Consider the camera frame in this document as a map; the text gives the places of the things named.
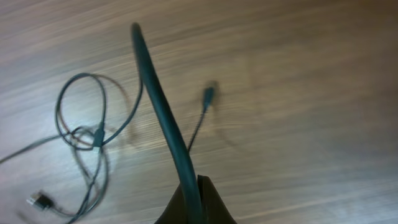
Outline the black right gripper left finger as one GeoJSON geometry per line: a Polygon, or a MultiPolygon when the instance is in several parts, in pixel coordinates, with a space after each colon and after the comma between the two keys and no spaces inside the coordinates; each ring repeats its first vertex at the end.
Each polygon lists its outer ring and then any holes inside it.
{"type": "Polygon", "coordinates": [[[172,195],[169,203],[155,224],[186,224],[185,202],[180,185],[172,195]]]}

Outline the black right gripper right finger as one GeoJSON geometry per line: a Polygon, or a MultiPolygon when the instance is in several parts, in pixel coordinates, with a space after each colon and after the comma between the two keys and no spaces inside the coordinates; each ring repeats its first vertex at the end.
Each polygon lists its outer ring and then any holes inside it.
{"type": "Polygon", "coordinates": [[[211,179],[199,175],[197,181],[207,224],[236,224],[211,179]]]}

